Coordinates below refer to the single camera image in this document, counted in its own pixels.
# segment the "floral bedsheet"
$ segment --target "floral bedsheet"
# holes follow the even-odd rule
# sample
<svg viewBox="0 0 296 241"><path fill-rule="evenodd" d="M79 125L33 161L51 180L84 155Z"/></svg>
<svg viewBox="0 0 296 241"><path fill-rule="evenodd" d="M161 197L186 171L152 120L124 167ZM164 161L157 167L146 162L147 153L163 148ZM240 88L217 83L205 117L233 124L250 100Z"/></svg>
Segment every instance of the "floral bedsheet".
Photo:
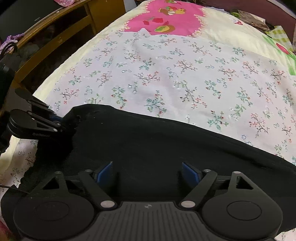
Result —
<svg viewBox="0 0 296 241"><path fill-rule="evenodd" d="M181 121L296 164L295 87L294 76L275 60L202 36L152 35L143 28L101 40L56 81L45 102L59 116L92 103ZM36 148L37 141L21 140L0 182L18 185ZM291 230L277 239L295 235Z"/></svg>

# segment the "green checkered fabric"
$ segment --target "green checkered fabric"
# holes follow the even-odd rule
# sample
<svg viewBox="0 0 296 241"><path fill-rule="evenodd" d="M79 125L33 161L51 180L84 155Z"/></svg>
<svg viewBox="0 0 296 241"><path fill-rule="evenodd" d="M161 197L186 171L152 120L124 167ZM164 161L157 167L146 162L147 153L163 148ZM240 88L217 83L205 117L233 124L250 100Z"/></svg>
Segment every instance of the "green checkered fabric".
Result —
<svg viewBox="0 0 296 241"><path fill-rule="evenodd" d="M275 26L274 30L270 32L266 32L266 34L270 36L273 40L285 46L288 50L293 51L293 46L291 44L291 41L289 40L282 26Z"/></svg>

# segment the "bedsheet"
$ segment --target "bedsheet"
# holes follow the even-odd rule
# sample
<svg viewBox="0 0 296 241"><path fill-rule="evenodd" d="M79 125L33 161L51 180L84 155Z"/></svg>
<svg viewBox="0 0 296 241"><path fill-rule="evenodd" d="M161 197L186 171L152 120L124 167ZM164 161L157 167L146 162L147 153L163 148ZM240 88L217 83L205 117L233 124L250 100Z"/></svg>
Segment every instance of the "bedsheet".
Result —
<svg viewBox="0 0 296 241"><path fill-rule="evenodd" d="M197 125L296 163L289 55L226 13L154 0L90 40L34 95L60 116L84 103L108 104ZM1 156L1 183L18 185L36 148L35 140L12 138ZM278 239L293 235L292 230Z"/></svg>

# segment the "black fabric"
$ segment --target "black fabric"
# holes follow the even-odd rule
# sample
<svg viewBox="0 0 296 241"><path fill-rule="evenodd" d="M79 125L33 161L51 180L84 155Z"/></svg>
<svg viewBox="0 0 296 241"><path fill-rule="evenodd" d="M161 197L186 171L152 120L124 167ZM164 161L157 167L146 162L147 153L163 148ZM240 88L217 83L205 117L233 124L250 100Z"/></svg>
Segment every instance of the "black fabric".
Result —
<svg viewBox="0 0 296 241"><path fill-rule="evenodd" d="M0 14L9 8L16 0L0 0Z"/></svg>
<svg viewBox="0 0 296 241"><path fill-rule="evenodd" d="M291 11L296 13L296 0L276 0L276 1L283 4L283 5L285 5Z"/></svg>
<svg viewBox="0 0 296 241"><path fill-rule="evenodd" d="M116 201L179 202L186 194L180 189L178 172L186 161L218 175L243 172L282 208L280 232L296 227L296 167L280 157L186 123L104 105L74 107L63 123L76 127L73 150L59 158L54 144L40 141L35 164L21 179L20 189L30 191L53 171L76 175L113 161L119 172Z"/></svg>

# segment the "black clamp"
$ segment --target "black clamp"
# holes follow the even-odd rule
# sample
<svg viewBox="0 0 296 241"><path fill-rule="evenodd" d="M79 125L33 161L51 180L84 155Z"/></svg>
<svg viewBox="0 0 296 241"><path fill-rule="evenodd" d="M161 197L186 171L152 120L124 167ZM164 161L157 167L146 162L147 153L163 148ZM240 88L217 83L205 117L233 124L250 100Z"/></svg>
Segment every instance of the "black clamp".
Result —
<svg viewBox="0 0 296 241"><path fill-rule="evenodd" d="M218 176L212 170L199 171L184 162L182 176L195 187L178 206L199 210L203 221L215 233L233 240L277 235L282 210L243 173L234 171L231 177Z"/></svg>
<svg viewBox="0 0 296 241"><path fill-rule="evenodd" d="M85 230L96 213L117 208L102 190L112 182L112 167L110 162L77 176L64 177L60 171L49 175L14 210L20 235L36 240L64 240Z"/></svg>
<svg viewBox="0 0 296 241"><path fill-rule="evenodd" d="M8 129L21 139L64 140L73 130L61 124L62 117L49 109L49 105L34 97L29 91L18 88L15 93L31 105L31 111L19 109L10 112Z"/></svg>

